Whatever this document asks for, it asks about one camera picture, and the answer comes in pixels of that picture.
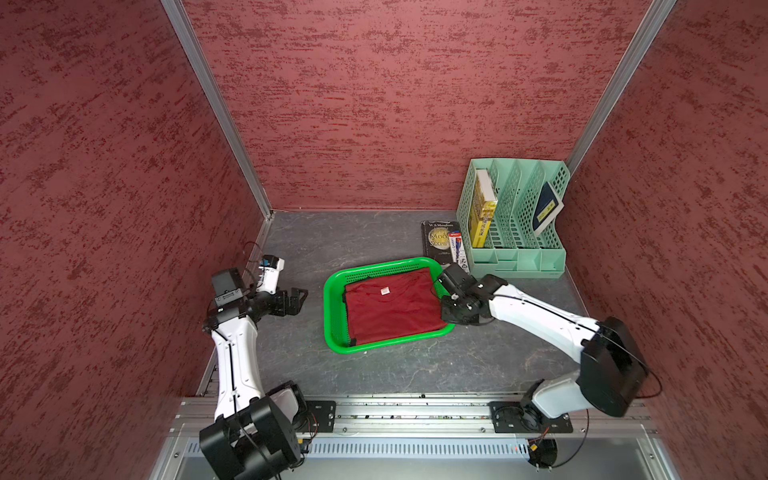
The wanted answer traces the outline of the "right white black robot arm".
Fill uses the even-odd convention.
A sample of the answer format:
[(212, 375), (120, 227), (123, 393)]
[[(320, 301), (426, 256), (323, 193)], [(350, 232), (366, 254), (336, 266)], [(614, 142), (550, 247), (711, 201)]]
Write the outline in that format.
[(483, 318), (519, 327), (566, 354), (577, 369), (532, 385), (520, 401), (522, 417), (536, 423), (578, 410), (622, 417), (651, 374), (628, 327), (550, 305), (494, 275), (476, 279), (456, 264), (437, 278), (446, 290), (442, 319), (478, 325)]

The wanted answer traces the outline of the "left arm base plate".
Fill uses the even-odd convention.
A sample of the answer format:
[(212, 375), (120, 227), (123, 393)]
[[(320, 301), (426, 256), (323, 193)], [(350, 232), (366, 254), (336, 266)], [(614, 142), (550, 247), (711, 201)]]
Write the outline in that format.
[(309, 400), (299, 407), (293, 427), (299, 433), (332, 433), (337, 403), (332, 400)]

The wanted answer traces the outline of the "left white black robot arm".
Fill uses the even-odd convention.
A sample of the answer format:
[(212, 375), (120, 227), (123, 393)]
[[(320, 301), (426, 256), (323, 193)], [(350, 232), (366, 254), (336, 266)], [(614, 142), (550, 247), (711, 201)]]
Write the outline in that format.
[(278, 287), (282, 269), (281, 260), (260, 266), (249, 286), (236, 269), (212, 278), (215, 308), (203, 330), (215, 343), (219, 393), (199, 445), (219, 479), (279, 479), (304, 458), (297, 429), (307, 422), (306, 400), (292, 381), (266, 391), (257, 362), (258, 321), (296, 315), (307, 297), (303, 289)]

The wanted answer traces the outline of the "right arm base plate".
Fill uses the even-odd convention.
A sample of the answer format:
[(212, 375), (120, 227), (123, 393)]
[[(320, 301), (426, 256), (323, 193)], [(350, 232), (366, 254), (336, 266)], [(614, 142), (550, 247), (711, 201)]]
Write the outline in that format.
[(488, 407), (496, 433), (541, 435), (545, 432), (559, 434), (574, 431), (571, 421), (565, 415), (551, 419), (533, 406), (522, 406), (517, 401), (492, 401)]

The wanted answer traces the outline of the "red t-shirt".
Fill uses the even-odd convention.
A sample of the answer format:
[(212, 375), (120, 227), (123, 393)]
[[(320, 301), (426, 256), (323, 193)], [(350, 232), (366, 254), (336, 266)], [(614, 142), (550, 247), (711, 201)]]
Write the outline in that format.
[(431, 333), (446, 326), (427, 268), (352, 283), (345, 287), (343, 302), (352, 346)]

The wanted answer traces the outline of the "green plastic basket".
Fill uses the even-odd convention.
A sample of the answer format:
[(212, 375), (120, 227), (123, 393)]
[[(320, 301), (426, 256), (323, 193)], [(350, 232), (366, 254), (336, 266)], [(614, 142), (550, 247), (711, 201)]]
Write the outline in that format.
[(323, 287), (323, 322), (324, 337), (328, 347), (337, 354), (354, 354), (371, 349), (389, 347), (404, 343), (411, 343), (431, 338), (445, 336), (453, 330), (449, 324), (438, 331), (399, 338), (395, 340), (377, 342), (368, 345), (352, 346), (348, 336), (347, 314), (343, 302), (345, 287), (368, 278), (387, 275), (395, 275), (421, 268), (427, 268), (431, 272), (433, 284), (439, 299), (447, 292), (437, 283), (437, 278), (443, 272), (443, 267), (427, 257), (416, 257), (403, 260), (394, 260), (384, 263), (351, 267), (332, 274)]

